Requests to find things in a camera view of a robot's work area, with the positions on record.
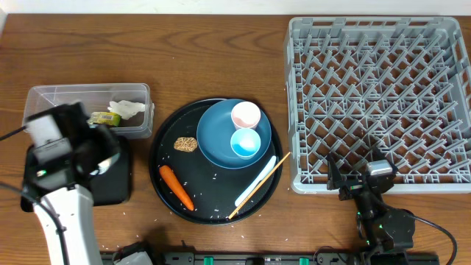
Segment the yellow green snack wrapper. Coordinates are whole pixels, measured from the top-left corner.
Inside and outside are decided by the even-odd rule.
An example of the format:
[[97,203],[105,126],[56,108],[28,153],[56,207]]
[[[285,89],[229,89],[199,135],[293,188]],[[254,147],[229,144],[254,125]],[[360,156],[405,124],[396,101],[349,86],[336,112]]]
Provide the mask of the yellow green snack wrapper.
[[109,127],[117,127],[120,121],[120,115],[111,112],[93,112],[88,119],[89,124],[103,124]]

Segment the white tissue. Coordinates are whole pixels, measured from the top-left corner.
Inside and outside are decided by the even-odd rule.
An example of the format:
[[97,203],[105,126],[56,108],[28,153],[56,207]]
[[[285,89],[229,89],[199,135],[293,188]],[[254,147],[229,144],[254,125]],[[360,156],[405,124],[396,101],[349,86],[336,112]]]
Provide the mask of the white tissue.
[[146,105],[140,102],[129,102],[126,100],[121,100],[120,102],[111,101],[107,109],[111,113],[120,115],[124,120],[128,120],[137,113],[144,112]]

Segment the orange carrot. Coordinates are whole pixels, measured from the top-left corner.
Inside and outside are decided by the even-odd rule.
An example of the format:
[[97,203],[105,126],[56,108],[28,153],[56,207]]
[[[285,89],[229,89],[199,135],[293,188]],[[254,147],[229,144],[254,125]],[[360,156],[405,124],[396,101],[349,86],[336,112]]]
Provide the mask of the orange carrot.
[[164,165],[159,168],[159,173],[166,185],[178,197],[181,203],[184,204],[188,210],[193,211],[194,204],[172,169],[169,166]]

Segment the light blue bowl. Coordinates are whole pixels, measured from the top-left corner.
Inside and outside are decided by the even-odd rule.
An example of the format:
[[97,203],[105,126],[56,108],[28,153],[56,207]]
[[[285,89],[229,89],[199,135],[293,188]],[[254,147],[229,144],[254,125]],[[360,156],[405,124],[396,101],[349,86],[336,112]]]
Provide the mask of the light blue bowl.
[[114,154],[113,156],[103,160],[98,164],[98,168],[90,173],[90,175],[96,176],[104,174],[115,162],[118,161],[120,154]]

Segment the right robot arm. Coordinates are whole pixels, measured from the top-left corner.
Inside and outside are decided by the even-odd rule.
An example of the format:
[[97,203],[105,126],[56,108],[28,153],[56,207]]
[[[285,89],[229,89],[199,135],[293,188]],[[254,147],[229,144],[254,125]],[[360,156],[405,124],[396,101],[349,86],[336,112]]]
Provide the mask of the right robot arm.
[[332,153],[327,155],[327,165],[327,188],[337,190],[341,201],[355,201],[358,234],[367,242],[358,254],[349,254],[342,261],[407,264],[406,250],[414,246],[415,221],[409,211],[392,208],[382,198],[394,186],[397,167],[376,147],[372,148],[372,161],[366,164],[366,171],[355,179],[340,173]]

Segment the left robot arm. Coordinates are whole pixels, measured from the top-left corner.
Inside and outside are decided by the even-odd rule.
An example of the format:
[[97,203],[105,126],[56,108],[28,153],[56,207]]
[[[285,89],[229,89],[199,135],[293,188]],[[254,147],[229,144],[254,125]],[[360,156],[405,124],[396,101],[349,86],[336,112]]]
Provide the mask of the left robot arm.
[[33,211],[52,264],[101,264],[90,179],[118,161],[121,147],[104,125],[91,126],[83,104],[58,105],[26,119],[36,163],[26,180],[39,191]]

